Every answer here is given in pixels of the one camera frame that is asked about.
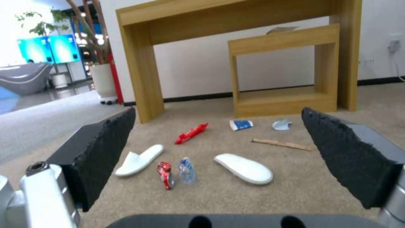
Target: green leaves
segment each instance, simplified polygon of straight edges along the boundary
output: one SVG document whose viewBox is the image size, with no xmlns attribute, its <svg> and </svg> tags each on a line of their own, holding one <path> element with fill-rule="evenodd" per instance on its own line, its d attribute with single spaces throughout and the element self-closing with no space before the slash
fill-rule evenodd
<svg viewBox="0 0 405 228">
<path fill-rule="evenodd" d="M 52 8 L 51 14 L 53 16 L 53 20 L 55 23 L 63 23 L 65 21 L 69 20 L 69 17 L 67 16 L 67 14 L 65 14 L 61 10 L 55 10 Z M 27 12 L 24 12 L 22 15 L 15 15 L 17 21 L 19 21 L 19 22 L 23 22 L 26 19 L 34 18 L 35 16 L 42 17 L 42 14 L 40 14 L 38 12 L 34 12 L 34 11 L 27 11 Z M 49 32 L 54 32 L 54 31 L 59 32 L 59 30 L 69 30 L 69 26 L 67 26 L 66 24 L 55 25 L 55 24 L 41 21 L 34 28 L 30 29 L 29 32 L 35 33 L 38 36 L 46 36 L 47 30 Z"/>
<path fill-rule="evenodd" d="M 62 12 L 61 10 L 53 9 L 53 8 L 52 8 L 52 9 L 51 9 L 51 13 L 52 13 L 52 16 L 53 16 L 53 20 L 54 20 L 56 23 L 65 22 L 66 20 L 69 19 L 68 15 L 65 14 L 64 12 Z"/>
<path fill-rule="evenodd" d="M 39 36 L 46 35 L 44 24 L 45 24 L 45 22 L 39 22 L 33 29 L 30 29 L 29 32 L 35 33 Z"/>
</svg>

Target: black sponge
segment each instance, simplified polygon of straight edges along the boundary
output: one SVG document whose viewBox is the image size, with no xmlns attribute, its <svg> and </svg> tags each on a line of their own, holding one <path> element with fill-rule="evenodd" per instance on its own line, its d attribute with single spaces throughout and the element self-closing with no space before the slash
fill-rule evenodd
<svg viewBox="0 0 405 228">
<path fill-rule="evenodd" d="M 382 207 L 390 195 L 405 152 L 365 125 L 302 110 L 302 119 L 328 169 L 364 208 Z"/>
<path fill-rule="evenodd" d="M 77 130 L 50 158 L 60 165 L 77 206 L 88 211 L 98 199 L 119 160 L 135 123 L 130 108 Z"/>
</svg>

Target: white flower pot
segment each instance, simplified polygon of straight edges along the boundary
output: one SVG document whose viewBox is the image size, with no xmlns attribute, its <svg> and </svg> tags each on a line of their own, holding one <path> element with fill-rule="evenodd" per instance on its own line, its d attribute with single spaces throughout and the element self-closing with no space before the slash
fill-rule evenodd
<svg viewBox="0 0 405 228">
<path fill-rule="evenodd" d="M 57 74 L 52 76 L 52 83 L 56 89 L 64 88 L 68 86 L 65 74 Z"/>
<path fill-rule="evenodd" d="M 100 96 L 100 102 L 107 104 L 115 102 L 117 93 L 115 92 L 110 64 L 91 66 L 90 72 L 92 74 L 94 87 Z"/>
</svg>

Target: black baseboard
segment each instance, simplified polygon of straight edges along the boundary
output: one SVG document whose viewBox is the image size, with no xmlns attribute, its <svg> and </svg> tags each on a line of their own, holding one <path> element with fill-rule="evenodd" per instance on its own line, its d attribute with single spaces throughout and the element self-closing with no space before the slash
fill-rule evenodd
<svg viewBox="0 0 405 228">
<path fill-rule="evenodd" d="M 381 85 L 381 84 L 388 84 L 388 83 L 398 83 L 403 82 L 399 77 L 383 77 L 383 78 L 373 78 L 373 79 L 364 79 L 358 80 L 358 86 L 370 86 L 370 85 Z"/>
<path fill-rule="evenodd" d="M 357 85 L 358 86 L 370 86 L 370 85 L 381 85 L 381 84 L 398 83 L 398 82 L 402 82 L 398 77 L 384 77 L 384 78 L 358 80 Z M 302 87 L 302 86 L 289 86 L 289 87 L 282 87 L 282 88 L 295 88 L 295 87 Z M 247 90 L 244 92 L 274 90 L 274 89 L 281 89 L 281 88 Z M 164 98 L 163 101 L 165 103 L 168 103 L 168 102 L 180 102 L 180 101 L 217 99 L 217 98 L 226 98 L 226 97 L 232 97 L 232 92 L 220 92 L 220 93 L 211 93 L 211 94 L 186 96 L 186 97 Z M 124 106 L 135 106 L 135 105 L 136 105 L 136 102 L 134 102 L 134 101 L 133 102 L 124 102 Z"/>
<path fill-rule="evenodd" d="M 131 101 L 131 102 L 124 102 L 124 106 L 128 107 L 128 106 L 135 106 L 136 102 L 135 101 Z"/>
</svg>

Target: plastic bottle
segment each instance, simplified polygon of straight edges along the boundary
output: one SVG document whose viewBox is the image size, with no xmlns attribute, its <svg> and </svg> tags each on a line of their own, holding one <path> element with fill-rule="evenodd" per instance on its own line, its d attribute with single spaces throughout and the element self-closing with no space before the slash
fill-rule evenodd
<svg viewBox="0 0 405 228">
<path fill-rule="evenodd" d="M 196 181 L 196 171 L 188 157 L 179 162 L 180 181 L 183 183 L 193 183 Z"/>
</svg>

